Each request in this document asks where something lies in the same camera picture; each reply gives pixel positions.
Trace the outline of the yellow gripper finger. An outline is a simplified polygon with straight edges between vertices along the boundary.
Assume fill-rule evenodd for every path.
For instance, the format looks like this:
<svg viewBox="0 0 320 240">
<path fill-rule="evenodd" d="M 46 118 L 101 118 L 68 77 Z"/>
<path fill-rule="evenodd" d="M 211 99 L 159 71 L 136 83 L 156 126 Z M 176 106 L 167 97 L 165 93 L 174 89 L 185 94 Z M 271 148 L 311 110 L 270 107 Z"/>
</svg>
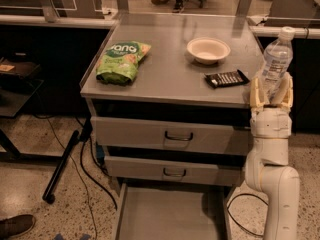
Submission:
<svg viewBox="0 0 320 240">
<path fill-rule="evenodd" d="M 267 103 L 262 81 L 254 77 L 250 83 L 250 107 L 252 110 L 262 110 Z"/>
<path fill-rule="evenodd" d="M 288 72 L 284 74 L 271 104 L 285 112 L 291 111 L 293 105 L 293 80 Z"/>
</svg>

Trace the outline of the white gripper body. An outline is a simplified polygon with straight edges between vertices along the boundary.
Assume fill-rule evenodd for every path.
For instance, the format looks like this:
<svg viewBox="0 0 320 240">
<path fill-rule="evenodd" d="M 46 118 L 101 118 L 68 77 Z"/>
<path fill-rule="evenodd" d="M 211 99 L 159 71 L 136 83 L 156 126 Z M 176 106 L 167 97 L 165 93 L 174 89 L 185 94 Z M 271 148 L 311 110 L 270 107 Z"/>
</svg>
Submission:
<svg viewBox="0 0 320 240">
<path fill-rule="evenodd" d="M 267 107 L 251 112 L 250 127 L 256 138 L 287 139 L 291 135 L 292 120 L 286 111 Z"/>
</svg>

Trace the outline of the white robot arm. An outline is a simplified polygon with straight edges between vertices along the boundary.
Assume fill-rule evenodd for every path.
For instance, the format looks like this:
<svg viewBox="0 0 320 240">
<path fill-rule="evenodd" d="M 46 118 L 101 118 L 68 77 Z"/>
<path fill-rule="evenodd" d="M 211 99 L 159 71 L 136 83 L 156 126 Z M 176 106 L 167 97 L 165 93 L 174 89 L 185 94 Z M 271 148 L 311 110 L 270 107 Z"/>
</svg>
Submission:
<svg viewBox="0 0 320 240">
<path fill-rule="evenodd" d="M 292 121 L 293 80 L 286 73 L 272 106 L 266 105 L 263 85 L 250 86 L 250 127 L 253 146 L 245 162 L 246 184 L 268 197 L 263 240 L 297 240 L 300 178 L 289 165 L 288 140 Z"/>
</svg>

